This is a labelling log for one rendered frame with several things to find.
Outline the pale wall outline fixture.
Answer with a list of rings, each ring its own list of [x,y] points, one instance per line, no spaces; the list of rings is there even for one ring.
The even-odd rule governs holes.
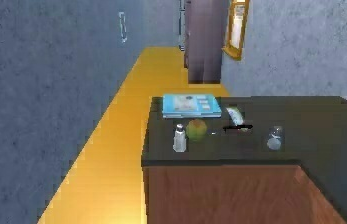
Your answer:
[[[125,12],[119,12],[120,36],[122,43],[127,41],[126,15]]]

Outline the light blue book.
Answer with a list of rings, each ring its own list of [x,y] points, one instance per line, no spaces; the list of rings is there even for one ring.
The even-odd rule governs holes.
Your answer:
[[[164,118],[218,118],[222,110],[212,94],[165,94]]]

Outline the gold framed picture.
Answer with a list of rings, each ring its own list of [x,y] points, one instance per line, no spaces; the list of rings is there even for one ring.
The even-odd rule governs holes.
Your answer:
[[[223,51],[232,59],[240,61],[248,21],[250,0],[230,0]]]

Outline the white salt shaker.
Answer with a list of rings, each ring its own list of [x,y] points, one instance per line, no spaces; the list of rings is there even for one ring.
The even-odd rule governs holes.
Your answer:
[[[175,152],[186,151],[186,133],[182,124],[176,125],[173,141],[173,150]]]

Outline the grey brown room door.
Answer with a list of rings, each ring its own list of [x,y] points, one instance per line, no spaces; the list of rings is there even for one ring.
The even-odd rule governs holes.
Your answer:
[[[229,0],[186,0],[185,64],[190,84],[219,84]]]

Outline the black handled knife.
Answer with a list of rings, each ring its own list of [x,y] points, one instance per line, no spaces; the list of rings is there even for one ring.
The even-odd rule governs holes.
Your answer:
[[[222,126],[221,128],[212,129],[209,131],[211,135],[216,135],[218,133],[221,133],[222,131],[224,133],[227,133],[228,131],[232,132],[249,132],[253,129],[253,125],[251,124],[241,124],[241,125],[226,125]]]

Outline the green apple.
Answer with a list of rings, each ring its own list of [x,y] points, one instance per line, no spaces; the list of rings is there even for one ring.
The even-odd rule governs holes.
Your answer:
[[[186,135],[191,141],[200,141],[207,132],[207,125],[204,120],[193,119],[186,126]]]

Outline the brown cabinet with dark worktop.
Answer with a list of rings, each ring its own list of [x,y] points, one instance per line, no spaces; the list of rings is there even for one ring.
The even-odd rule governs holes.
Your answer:
[[[147,224],[347,224],[347,100],[323,97],[223,97],[249,132],[207,133],[173,150],[175,119],[153,98],[141,165]],[[267,147],[283,127],[280,150]]]

